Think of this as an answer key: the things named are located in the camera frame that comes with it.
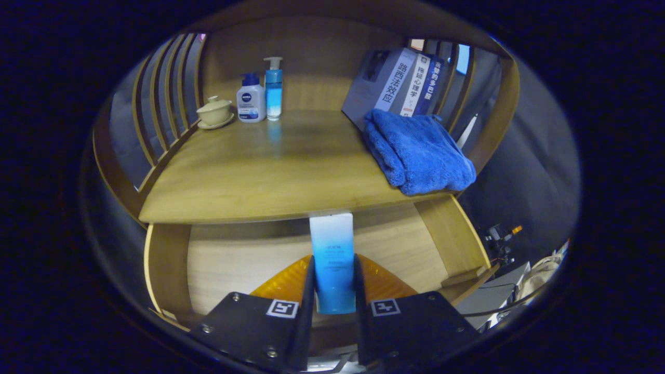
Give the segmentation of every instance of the blue towel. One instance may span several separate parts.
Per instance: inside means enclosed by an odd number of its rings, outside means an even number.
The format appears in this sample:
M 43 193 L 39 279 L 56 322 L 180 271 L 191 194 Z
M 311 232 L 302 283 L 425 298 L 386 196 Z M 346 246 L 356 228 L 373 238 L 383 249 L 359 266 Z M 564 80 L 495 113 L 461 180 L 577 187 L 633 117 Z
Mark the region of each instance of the blue towel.
M 434 116 L 404 117 L 380 109 L 365 116 L 367 147 L 388 182 L 405 195 L 461 191 L 475 168 Z

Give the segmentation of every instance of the wooden shelf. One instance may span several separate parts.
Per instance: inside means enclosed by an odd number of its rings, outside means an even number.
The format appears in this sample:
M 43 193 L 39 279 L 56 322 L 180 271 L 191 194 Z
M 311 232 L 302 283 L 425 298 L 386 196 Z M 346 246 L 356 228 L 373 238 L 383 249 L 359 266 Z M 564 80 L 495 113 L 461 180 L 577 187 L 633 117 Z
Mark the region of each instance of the wooden shelf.
M 279 121 L 235 120 L 199 130 L 164 168 L 139 219 L 224 223 L 304 218 L 443 196 L 389 185 L 359 131 L 333 110 L 290 110 Z
M 418 292 L 448 278 L 436 245 L 413 204 L 354 215 L 354 251 Z M 251 293 L 312 254 L 308 220 L 193 225 L 187 279 L 194 312 L 208 314 L 229 292 Z

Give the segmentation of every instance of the black cable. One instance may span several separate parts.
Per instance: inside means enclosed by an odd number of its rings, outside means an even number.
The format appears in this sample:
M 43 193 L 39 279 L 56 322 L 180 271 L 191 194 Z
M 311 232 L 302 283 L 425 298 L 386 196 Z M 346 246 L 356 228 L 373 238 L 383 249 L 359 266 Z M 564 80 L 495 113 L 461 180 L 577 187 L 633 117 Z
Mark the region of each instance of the black cable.
M 515 287 L 517 287 L 517 284 L 515 284 L 515 283 L 507 283 L 507 284 L 491 285 L 489 287 L 478 287 L 478 289 L 497 288 L 497 287 L 503 287 L 505 285 L 514 285 Z
M 534 292 L 531 292 L 529 295 L 526 295 L 525 297 L 522 297 L 520 300 L 510 304 L 506 305 L 505 307 L 500 307 L 499 309 L 494 309 L 494 310 L 488 310 L 488 311 L 481 311 L 479 313 L 467 313 L 467 314 L 461 314 L 462 317 L 482 317 L 484 315 L 488 314 L 494 314 L 494 313 L 501 313 L 502 311 L 507 311 L 509 309 L 513 309 L 516 306 L 524 304 L 528 299 L 531 299 L 532 297 L 536 296 L 537 293 L 540 292 L 540 289 L 543 288 L 543 286 L 538 287 Z

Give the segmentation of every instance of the wooden slat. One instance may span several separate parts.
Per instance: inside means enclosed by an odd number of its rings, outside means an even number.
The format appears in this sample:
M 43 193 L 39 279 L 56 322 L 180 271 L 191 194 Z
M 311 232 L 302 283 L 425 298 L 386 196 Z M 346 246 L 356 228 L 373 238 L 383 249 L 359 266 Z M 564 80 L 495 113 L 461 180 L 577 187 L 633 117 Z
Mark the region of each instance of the wooden slat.
M 205 50 L 205 45 L 207 44 L 206 41 L 207 35 L 201 42 L 199 53 L 196 55 L 196 66 L 194 66 L 194 95 L 196 97 L 196 108 L 203 106 L 203 87 L 199 84 L 199 76 L 201 75 L 201 56 Z
M 185 65 L 187 65 L 187 56 L 190 54 L 192 44 L 196 39 L 196 34 L 189 34 L 186 37 L 185 47 L 182 50 L 182 57 L 180 65 L 178 66 L 178 75 L 176 76 L 176 90 L 178 92 L 178 108 L 180 109 L 180 118 L 185 128 L 190 127 L 190 122 L 187 119 L 187 109 L 185 107 Z
M 434 113 L 441 115 L 441 110 L 444 108 L 446 100 L 448 99 L 448 94 L 450 93 L 450 87 L 453 86 L 453 79 L 455 79 L 455 70 L 457 70 L 457 63 L 460 59 L 460 45 L 453 44 L 452 51 L 450 53 L 450 64 L 448 65 L 448 71 L 446 72 L 446 77 L 443 81 L 444 91 L 441 93 L 441 99 L 436 103 L 434 107 Z
M 178 316 L 193 313 L 187 285 L 190 225 L 151 224 L 146 235 L 144 271 L 155 310 Z
M 483 244 L 453 196 L 414 204 L 432 235 L 449 276 L 491 267 Z
M 501 86 L 494 109 L 473 149 L 467 157 L 473 162 L 476 174 L 480 174 L 489 158 L 501 143 L 513 119 L 519 100 L 519 71 L 513 59 L 501 59 Z
M 154 149 L 150 144 L 150 138 L 148 138 L 148 132 L 146 131 L 146 123 L 143 119 L 143 106 L 141 103 L 141 88 L 143 87 L 143 79 L 146 76 L 146 70 L 148 68 L 148 62 L 152 58 L 154 51 L 150 53 L 141 66 L 138 69 L 138 74 L 136 75 L 136 80 L 134 81 L 134 90 L 132 92 L 132 116 L 134 117 L 134 127 L 136 129 L 136 136 L 138 136 L 138 142 L 141 144 L 141 149 L 146 155 L 150 165 L 155 166 L 157 164 L 157 156 L 155 155 Z
M 146 225 L 138 220 L 138 214 L 143 206 L 143 200 L 139 197 L 134 186 L 127 178 L 122 169 L 116 153 L 111 145 L 111 135 L 109 132 L 110 108 L 113 96 L 109 96 L 94 121 L 92 130 L 92 147 L 94 158 L 97 161 L 97 167 L 102 174 L 102 179 L 118 200 L 120 205 L 143 227 Z
M 159 160 L 157 161 L 157 165 L 150 169 L 148 175 L 146 175 L 146 177 L 143 179 L 141 187 L 138 189 L 141 204 L 146 201 L 148 193 L 150 193 L 150 190 L 155 184 L 155 181 L 157 181 L 157 178 L 160 176 L 166 165 L 168 165 L 168 162 L 173 158 L 173 156 L 175 156 L 180 147 L 182 147 L 182 145 L 196 132 L 196 130 L 198 130 L 198 123 L 199 120 L 197 120 L 192 127 L 185 130 L 182 136 L 176 139 L 173 144 L 171 144 L 171 148 L 160 156 Z
M 185 35 L 179 35 L 176 39 L 176 46 L 173 48 L 173 52 L 169 56 L 168 62 L 166 63 L 166 76 L 164 77 L 164 93 L 166 97 L 166 112 L 168 114 L 168 123 L 171 126 L 171 132 L 176 139 L 180 137 L 180 127 L 176 124 L 176 114 L 174 113 L 174 98 L 173 98 L 173 69 L 176 66 L 176 57 L 178 56 L 178 51 L 182 47 L 182 43 L 185 41 Z
M 485 284 L 485 282 L 487 282 L 498 269 L 499 265 L 494 265 L 488 270 L 485 270 L 478 278 L 447 285 L 438 291 L 446 300 L 448 300 L 448 302 L 455 306 L 475 292 L 481 285 Z
M 195 22 L 186 30 L 210 33 L 252 21 L 293 15 L 347 19 L 391 30 L 405 37 L 451 40 L 473 45 L 499 56 L 507 56 L 501 45 L 481 29 L 423 1 L 410 1 L 407 4 L 403 0 L 355 0 L 344 3 L 321 0 L 249 0 L 222 9 Z
M 162 149 L 167 151 L 170 147 L 168 142 L 168 137 L 166 136 L 166 131 L 162 126 L 162 105 L 160 104 L 160 73 L 162 71 L 162 66 L 164 65 L 164 57 L 168 52 L 169 48 L 173 45 L 175 39 L 171 39 L 166 43 L 166 46 L 159 52 L 156 56 L 156 63 L 154 70 L 152 71 L 152 78 L 150 79 L 150 109 L 152 111 L 152 124 L 155 127 L 155 132 L 157 133 L 157 139 L 159 139 Z
M 447 125 L 448 132 L 452 132 L 453 128 L 455 128 L 455 124 L 457 123 L 458 119 L 460 118 L 460 115 L 462 114 L 462 110 L 464 109 L 464 104 L 466 103 L 466 99 L 469 96 L 469 91 L 471 90 L 471 85 L 473 84 L 474 75 L 475 75 L 475 48 L 469 47 L 469 65 L 467 66 L 466 76 L 464 77 L 462 88 L 460 89 L 460 95 L 458 96 L 458 100 L 455 103 L 455 107 L 453 108 L 453 111 L 450 115 L 450 119 L 448 120 L 448 125 Z

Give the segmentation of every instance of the blue tube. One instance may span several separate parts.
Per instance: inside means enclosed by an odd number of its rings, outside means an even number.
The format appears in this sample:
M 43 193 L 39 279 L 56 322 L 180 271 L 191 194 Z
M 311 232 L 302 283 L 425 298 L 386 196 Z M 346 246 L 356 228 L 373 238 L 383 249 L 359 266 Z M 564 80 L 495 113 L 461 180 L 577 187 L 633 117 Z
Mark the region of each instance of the blue tube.
M 353 215 L 312 217 L 309 229 L 316 258 L 314 270 L 319 313 L 354 313 Z

